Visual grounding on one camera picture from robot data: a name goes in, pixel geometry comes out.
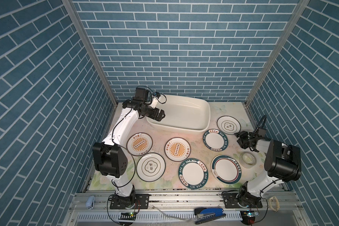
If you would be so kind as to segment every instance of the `black mounting plate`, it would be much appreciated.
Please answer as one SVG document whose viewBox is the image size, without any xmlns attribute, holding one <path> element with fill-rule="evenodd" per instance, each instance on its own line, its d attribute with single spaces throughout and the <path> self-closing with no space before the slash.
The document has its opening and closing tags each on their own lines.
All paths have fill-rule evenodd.
<svg viewBox="0 0 339 226">
<path fill-rule="evenodd" d="M 238 193 L 224 193 L 223 196 L 223 203 L 225 204 L 226 209 L 233 209 L 233 208 L 243 208 L 242 206 L 239 205 L 237 201 L 237 196 Z M 251 205 L 251 208 L 262 208 L 262 203 L 259 201 L 259 204 L 257 206 Z"/>
<path fill-rule="evenodd" d="M 148 209 L 149 194 L 136 194 L 136 200 L 140 202 L 141 209 Z M 112 199 L 111 205 L 109 206 L 109 208 L 110 209 L 125 209 L 121 205 L 119 205 L 118 201 L 114 199 Z"/>
</svg>

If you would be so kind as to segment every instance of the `blue tile wall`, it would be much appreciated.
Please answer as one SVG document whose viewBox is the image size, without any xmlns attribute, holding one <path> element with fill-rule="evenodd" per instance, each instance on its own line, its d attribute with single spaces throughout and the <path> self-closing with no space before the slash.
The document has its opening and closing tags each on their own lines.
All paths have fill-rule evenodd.
<svg viewBox="0 0 339 226">
<path fill-rule="evenodd" d="M 244 101 L 298 0 L 74 0 L 117 98 Z"/>
<path fill-rule="evenodd" d="M 0 0 L 0 226 L 63 223 L 112 109 L 60 0 Z"/>
<path fill-rule="evenodd" d="M 310 0 L 250 107 L 301 148 L 291 185 L 312 225 L 339 225 L 339 1 Z"/>
</svg>

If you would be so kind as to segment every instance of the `table surface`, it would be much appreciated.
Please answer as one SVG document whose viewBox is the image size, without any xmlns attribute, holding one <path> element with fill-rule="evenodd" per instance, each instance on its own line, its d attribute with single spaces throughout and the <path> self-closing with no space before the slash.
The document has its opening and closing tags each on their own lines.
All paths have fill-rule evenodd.
<svg viewBox="0 0 339 226">
<path fill-rule="evenodd" d="M 252 132 L 253 127 L 250 123 L 250 120 L 245 112 L 243 104 L 241 102 L 210 102 L 211 109 L 211 118 L 210 126 L 208 129 L 218 129 L 217 119 L 221 116 L 228 115 L 234 117 L 241 124 L 241 131 Z M 115 112 L 113 122 L 117 122 L 120 112 L 122 111 L 121 103 L 119 103 L 117 110 Z M 136 133 L 147 133 L 153 139 L 153 146 L 149 152 L 155 152 L 163 156 L 166 162 L 166 169 L 161 178 L 154 182 L 145 182 L 141 180 L 137 173 L 134 175 L 132 184 L 137 190 L 149 190 L 149 189 L 187 189 L 180 181 L 178 176 L 178 168 L 181 162 L 174 162 L 167 158 L 164 153 L 164 146 L 166 142 L 174 137 L 181 137 L 187 140 L 191 146 L 191 153 L 189 158 L 196 158 L 202 161 L 208 169 L 208 181 L 201 189 L 214 189 L 214 188 L 239 188 L 246 181 L 250 181 L 255 178 L 258 174 L 263 171 L 263 163 L 265 161 L 264 153 L 252 152 L 256 157 L 257 163 L 250 169 L 241 167 L 242 175 L 238 183 L 235 184 L 224 184 L 218 181 L 211 171 L 212 160 L 218 155 L 229 155 L 236 160 L 239 159 L 239 156 L 244 151 L 249 151 L 249 149 L 242 149 L 239 147 L 239 144 L 236 142 L 237 138 L 235 135 L 226 135 L 228 138 L 228 147 L 224 151 L 212 151 L 208 149 L 203 141 L 202 134 L 193 135 L 186 133 L 174 133 L 164 130 L 154 129 L 147 120 L 139 119 L 135 122 L 132 127 L 127 140 Z M 127 175 L 130 179 L 134 173 L 134 163 L 129 154 L 126 154 L 128 157 L 128 167 L 124 175 Z M 134 156 L 136 163 L 139 161 L 141 156 Z M 100 172 L 95 171 L 92 181 L 90 183 L 89 190 L 105 190 L 110 191 L 114 190 L 114 186 L 111 181 L 106 177 L 100 174 Z"/>
</svg>

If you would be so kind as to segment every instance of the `stapler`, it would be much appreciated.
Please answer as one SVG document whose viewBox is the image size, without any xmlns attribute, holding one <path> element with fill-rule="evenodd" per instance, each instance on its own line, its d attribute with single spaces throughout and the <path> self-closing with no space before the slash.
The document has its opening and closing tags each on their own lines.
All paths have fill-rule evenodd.
<svg viewBox="0 0 339 226">
<path fill-rule="evenodd" d="M 206 223 L 226 216 L 222 208 L 196 208 L 194 209 L 194 215 L 198 219 L 195 224 Z"/>
</svg>

